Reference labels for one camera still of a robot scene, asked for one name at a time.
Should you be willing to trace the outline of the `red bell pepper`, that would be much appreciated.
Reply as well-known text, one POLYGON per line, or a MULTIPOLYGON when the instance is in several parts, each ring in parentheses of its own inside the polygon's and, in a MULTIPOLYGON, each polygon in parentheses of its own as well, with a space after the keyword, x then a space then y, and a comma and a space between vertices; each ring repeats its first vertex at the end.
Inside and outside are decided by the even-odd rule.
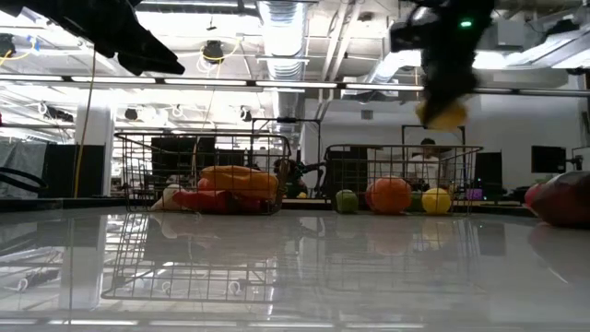
POLYGON ((264 199, 235 196, 232 208, 239 214, 267 214, 272 211, 272 204, 264 199))

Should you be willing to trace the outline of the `long horizontal light bar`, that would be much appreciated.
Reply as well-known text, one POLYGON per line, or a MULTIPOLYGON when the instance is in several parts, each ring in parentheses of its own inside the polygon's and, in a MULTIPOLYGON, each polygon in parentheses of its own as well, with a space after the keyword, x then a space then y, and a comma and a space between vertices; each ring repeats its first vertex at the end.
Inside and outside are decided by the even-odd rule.
POLYGON ((372 84, 349 82, 245 80, 220 78, 169 78, 169 77, 92 77, 51 76, 29 74, 0 74, 0 83, 41 84, 47 86, 80 86, 93 83, 106 88, 269 88, 269 89, 353 89, 385 91, 423 91, 422 86, 400 84, 372 84))

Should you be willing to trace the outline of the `person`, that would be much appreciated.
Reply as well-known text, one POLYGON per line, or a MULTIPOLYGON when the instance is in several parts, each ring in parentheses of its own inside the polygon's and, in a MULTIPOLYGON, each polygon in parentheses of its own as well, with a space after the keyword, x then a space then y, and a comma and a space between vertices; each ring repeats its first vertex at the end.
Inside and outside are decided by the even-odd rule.
POLYGON ((439 186, 439 150, 436 148, 436 142, 429 137, 424 138, 420 145, 421 152, 409 160, 407 178, 413 191, 425 192, 439 186))

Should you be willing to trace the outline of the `white garlic bulb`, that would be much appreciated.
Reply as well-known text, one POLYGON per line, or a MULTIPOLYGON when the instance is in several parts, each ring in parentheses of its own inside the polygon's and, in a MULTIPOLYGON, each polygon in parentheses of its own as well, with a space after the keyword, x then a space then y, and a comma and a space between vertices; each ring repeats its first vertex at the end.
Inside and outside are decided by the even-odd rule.
POLYGON ((181 211, 183 207, 173 200, 175 194, 183 192, 178 184, 168 185, 162 192, 161 198, 154 203, 150 211, 181 211))

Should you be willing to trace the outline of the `orange carrot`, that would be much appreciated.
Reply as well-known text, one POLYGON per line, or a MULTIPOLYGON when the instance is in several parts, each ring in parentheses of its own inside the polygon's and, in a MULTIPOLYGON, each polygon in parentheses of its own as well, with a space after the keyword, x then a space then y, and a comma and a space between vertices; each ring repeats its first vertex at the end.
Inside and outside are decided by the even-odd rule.
POLYGON ((242 166, 209 166, 200 175, 215 186, 235 195, 274 200, 277 196, 278 179, 268 172, 242 166))

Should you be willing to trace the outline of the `grey cover cloth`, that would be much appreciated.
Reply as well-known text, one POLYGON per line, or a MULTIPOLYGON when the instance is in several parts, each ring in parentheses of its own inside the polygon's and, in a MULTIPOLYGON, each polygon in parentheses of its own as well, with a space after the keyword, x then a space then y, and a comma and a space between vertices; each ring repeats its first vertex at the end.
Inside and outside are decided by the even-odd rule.
MULTIPOLYGON (((40 142, 0 141, 0 167, 41 178, 46 148, 47 145, 40 142)), ((37 193, 0 182, 0 198, 35 199, 37 197, 37 193)))

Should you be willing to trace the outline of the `orange fruit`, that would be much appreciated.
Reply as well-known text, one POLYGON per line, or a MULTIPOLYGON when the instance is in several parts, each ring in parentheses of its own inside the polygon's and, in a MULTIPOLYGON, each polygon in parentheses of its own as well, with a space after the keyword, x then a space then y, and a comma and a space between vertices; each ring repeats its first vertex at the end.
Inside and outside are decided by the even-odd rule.
POLYGON ((400 214, 411 205, 411 186, 402 178, 382 177, 368 186, 365 198, 375 213, 400 214))

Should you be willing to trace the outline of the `yellow-orange mango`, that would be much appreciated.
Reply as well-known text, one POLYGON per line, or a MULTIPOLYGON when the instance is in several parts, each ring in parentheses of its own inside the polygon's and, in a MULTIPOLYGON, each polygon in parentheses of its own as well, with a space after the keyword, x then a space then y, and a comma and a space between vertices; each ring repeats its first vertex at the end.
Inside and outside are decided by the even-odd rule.
POLYGON ((451 131, 463 125, 467 120, 468 108, 460 101, 453 101, 446 106, 442 113, 435 115, 427 124, 425 123, 426 103, 421 102, 415 109, 420 123, 428 129, 439 131, 451 131))

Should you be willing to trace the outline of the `black monitor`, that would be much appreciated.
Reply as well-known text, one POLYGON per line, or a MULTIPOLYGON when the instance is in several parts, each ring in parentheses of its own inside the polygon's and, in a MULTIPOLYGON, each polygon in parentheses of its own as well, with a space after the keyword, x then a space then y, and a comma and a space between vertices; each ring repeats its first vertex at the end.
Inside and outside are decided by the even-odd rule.
POLYGON ((566 149, 561 147, 532 146, 532 173, 566 172, 566 149))

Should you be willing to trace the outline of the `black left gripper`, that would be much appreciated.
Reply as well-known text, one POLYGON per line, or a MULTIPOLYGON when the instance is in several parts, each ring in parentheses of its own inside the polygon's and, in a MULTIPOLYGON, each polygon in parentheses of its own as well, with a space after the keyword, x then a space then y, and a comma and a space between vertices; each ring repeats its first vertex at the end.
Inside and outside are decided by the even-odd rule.
POLYGON ((17 17, 27 8, 92 42, 105 57, 117 53, 119 63, 135 76, 183 74, 185 67, 176 54, 139 23, 135 5, 135 0, 0 0, 0 10, 8 15, 17 17), (112 39, 118 33, 116 51, 112 39))

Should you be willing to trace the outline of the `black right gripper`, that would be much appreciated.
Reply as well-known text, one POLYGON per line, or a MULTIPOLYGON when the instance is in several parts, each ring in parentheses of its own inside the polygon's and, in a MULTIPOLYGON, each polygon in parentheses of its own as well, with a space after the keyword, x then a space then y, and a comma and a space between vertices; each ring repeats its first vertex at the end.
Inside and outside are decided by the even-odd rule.
POLYGON ((478 85, 473 71, 478 41, 425 41, 421 48, 424 72, 425 123, 478 85))

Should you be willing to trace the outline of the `yellow lemon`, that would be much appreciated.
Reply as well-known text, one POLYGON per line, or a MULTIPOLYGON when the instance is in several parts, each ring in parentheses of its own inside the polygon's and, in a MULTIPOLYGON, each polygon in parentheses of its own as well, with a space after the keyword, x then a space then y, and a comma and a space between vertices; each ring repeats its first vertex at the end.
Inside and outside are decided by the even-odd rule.
POLYGON ((453 203, 450 194, 442 188, 432 188, 422 193, 422 208, 427 214, 446 214, 453 203))

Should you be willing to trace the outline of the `black panel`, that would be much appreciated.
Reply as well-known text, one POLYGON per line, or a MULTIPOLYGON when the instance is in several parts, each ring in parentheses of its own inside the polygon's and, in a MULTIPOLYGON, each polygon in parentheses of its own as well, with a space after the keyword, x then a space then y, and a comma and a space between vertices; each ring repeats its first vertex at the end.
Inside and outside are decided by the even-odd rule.
MULTIPOLYGON (((104 146, 83 148, 78 181, 78 198, 102 195, 104 146)), ((76 145, 48 145, 45 151, 42 179, 47 188, 41 198, 73 198, 77 166, 76 145)))

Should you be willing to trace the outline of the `dark red fruit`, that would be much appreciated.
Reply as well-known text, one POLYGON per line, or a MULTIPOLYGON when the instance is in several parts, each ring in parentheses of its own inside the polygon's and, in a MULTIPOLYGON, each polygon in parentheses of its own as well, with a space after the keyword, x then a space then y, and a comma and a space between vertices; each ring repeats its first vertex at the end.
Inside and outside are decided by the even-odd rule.
POLYGON ((590 230, 590 171, 566 172, 543 184, 532 209, 551 226, 590 230))

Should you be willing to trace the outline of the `red chili pepper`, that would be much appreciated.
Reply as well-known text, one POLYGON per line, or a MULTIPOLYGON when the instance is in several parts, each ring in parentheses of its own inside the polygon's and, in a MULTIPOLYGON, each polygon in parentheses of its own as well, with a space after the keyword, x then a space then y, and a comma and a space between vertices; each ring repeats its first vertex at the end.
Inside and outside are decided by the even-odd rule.
POLYGON ((231 199, 231 193, 216 190, 179 191, 172 196, 179 206, 203 213, 229 213, 231 199))

